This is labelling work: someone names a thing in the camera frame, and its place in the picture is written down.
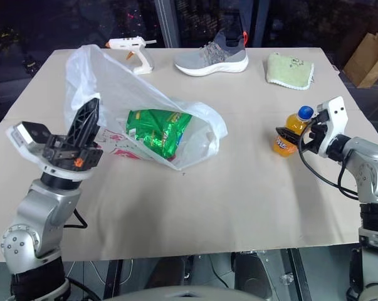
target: blue bottle cap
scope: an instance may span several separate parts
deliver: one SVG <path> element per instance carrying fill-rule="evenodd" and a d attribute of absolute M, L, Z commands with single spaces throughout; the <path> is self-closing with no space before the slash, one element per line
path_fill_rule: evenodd
<path fill-rule="evenodd" d="M 314 110 L 313 108 L 310 108 L 307 105 L 304 105 L 300 108 L 299 112 L 297 115 L 299 116 L 300 119 L 302 120 L 310 120 L 310 118 L 313 116 Z"/>

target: white glue gun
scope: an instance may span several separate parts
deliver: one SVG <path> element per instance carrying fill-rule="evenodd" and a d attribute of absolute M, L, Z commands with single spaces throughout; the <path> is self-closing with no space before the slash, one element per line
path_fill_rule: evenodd
<path fill-rule="evenodd" d="M 151 73 L 152 69 L 154 69 L 154 61 L 145 50 L 145 46 L 156 42 L 157 40 L 144 41 L 141 36 L 136 36 L 135 38 L 110 39 L 105 46 L 111 49 L 129 50 L 130 53 L 127 55 L 126 60 L 136 54 L 140 58 L 142 65 L 135 67 L 133 72 L 135 74 L 146 74 Z"/>

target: brown paper bag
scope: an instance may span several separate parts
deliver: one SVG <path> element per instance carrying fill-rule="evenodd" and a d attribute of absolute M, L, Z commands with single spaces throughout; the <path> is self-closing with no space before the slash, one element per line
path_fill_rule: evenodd
<path fill-rule="evenodd" d="M 344 68 L 357 88 L 369 88 L 378 79 L 378 33 L 367 33 Z"/>

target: white shoe sole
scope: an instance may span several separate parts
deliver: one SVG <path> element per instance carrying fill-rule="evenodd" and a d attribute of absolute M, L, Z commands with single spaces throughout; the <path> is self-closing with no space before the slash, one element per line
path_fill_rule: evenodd
<path fill-rule="evenodd" d="M 175 64 L 176 68 L 178 68 L 181 72 L 191 75 L 192 77 L 203 77 L 204 75 L 209 75 L 214 72 L 242 72 L 245 71 L 247 68 L 247 65 L 249 65 L 249 58 L 246 57 L 241 61 L 235 61 L 235 62 L 223 62 L 218 64 L 213 64 L 211 66 L 207 66 L 201 69 L 187 69 L 180 67 Z"/>

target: green snack bag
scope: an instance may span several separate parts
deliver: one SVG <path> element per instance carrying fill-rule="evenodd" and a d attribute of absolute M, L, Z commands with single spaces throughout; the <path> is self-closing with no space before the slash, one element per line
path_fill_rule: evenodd
<path fill-rule="evenodd" d="M 165 110 L 130 111 L 126 133 L 165 159 L 173 159 L 191 115 Z"/>

